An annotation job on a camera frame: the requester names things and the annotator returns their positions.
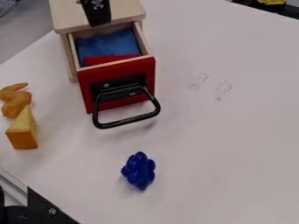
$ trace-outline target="blue bumpy ball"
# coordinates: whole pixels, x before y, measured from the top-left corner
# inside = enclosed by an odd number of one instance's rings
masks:
[[[122,175],[131,185],[145,190],[155,179],[155,168],[155,162],[139,151],[129,157],[126,165],[122,167]]]

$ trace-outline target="yellow toy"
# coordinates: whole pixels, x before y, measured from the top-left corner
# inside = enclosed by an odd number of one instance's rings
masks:
[[[38,148],[37,124],[28,105],[8,128],[6,136],[17,150]]]
[[[27,91],[17,92],[27,85],[28,83],[20,83],[0,90],[0,100],[4,102],[1,108],[3,116],[16,118],[23,108],[31,103],[31,93]]]
[[[275,5],[275,4],[285,4],[287,0],[258,0],[260,4]]]

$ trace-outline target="yellow wooden block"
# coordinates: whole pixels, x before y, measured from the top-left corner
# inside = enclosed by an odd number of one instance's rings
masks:
[[[274,4],[285,4],[287,0],[258,0],[260,4],[274,5]]]
[[[8,128],[6,136],[17,150],[38,148],[37,124],[28,105]]]

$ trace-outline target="wooden triangle block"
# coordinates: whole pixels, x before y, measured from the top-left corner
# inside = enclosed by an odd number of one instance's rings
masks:
[[[38,148],[37,124],[28,105],[8,128],[6,136],[17,150]]]

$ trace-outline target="wooden box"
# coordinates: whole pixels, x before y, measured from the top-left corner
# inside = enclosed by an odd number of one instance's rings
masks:
[[[155,58],[150,55],[148,45],[143,36],[142,19],[145,10],[139,0],[110,0],[111,21],[92,27],[85,11],[78,0],[49,0],[54,30],[60,35],[66,55],[68,76],[70,81],[79,81],[87,113],[94,112],[94,98],[91,86],[100,83],[103,86],[114,85],[115,80],[133,76],[143,79],[144,86],[153,95],[155,93]],[[93,35],[109,34],[130,27],[136,37],[141,56],[121,59],[94,66],[81,67],[74,40],[89,38]],[[130,93],[126,97],[118,97],[105,101],[99,110],[111,109],[142,102],[149,96],[140,92]]]

